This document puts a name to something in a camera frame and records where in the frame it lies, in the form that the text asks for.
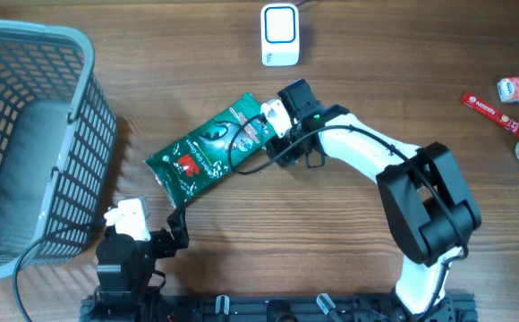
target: basket bottom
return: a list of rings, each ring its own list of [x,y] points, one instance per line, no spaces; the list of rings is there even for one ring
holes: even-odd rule
[[[0,168],[0,255],[20,255],[35,234],[70,106],[35,100],[18,115]]]

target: green bag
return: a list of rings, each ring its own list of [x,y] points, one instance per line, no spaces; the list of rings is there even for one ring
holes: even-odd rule
[[[144,161],[166,189],[173,207],[190,202],[230,172],[228,145],[241,124],[260,110],[260,103],[245,93],[224,112]],[[240,131],[232,148],[233,164],[239,165],[275,135],[270,124],[250,123],[246,131]]]

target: plastic basket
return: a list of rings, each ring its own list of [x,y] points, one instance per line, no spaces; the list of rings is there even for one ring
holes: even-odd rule
[[[54,230],[91,222],[116,138],[116,120],[78,30],[0,21],[0,278]],[[37,247],[23,265],[62,262],[86,229]]]

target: red and white box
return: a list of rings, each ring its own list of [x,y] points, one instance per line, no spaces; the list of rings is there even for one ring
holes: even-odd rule
[[[519,77],[508,77],[498,82],[498,94],[502,103],[519,102]]]
[[[460,101],[463,102],[465,105],[469,106],[474,111],[486,116],[486,118],[490,119],[492,122],[509,130],[519,138],[518,121],[513,120],[510,117],[502,114],[502,112],[498,111],[494,106],[488,104],[483,100],[480,100],[478,97],[475,97],[471,93],[464,94]]]

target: wooden table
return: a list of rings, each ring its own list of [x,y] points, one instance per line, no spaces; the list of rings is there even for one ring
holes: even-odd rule
[[[459,102],[468,90],[519,120],[519,105],[500,104],[496,90],[500,77],[519,75],[519,3],[306,4],[300,62],[284,68],[261,64],[262,5],[0,7],[0,18],[89,35],[120,131],[103,208],[145,195],[152,229],[166,225],[172,209],[142,160],[246,91],[266,101],[305,78],[326,105],[347,106],[378,131],[444,143],[483,215],[471,256],[453,265],[447,289],[474,292],[481,321],[519,321],[517,138]],[[252,163],[264,159],[258,153]],[[190,248],[157,264],[168,275],[166,294],[388,292],[400,274],[402,254],[377,187],[336,160],[231,175],[189,207],[187,221]],[[71,263],[22,272],[31,316],[75,320],[98,284],[95,260],[93,247]],[[0,321],[19,319],[6,278]]]

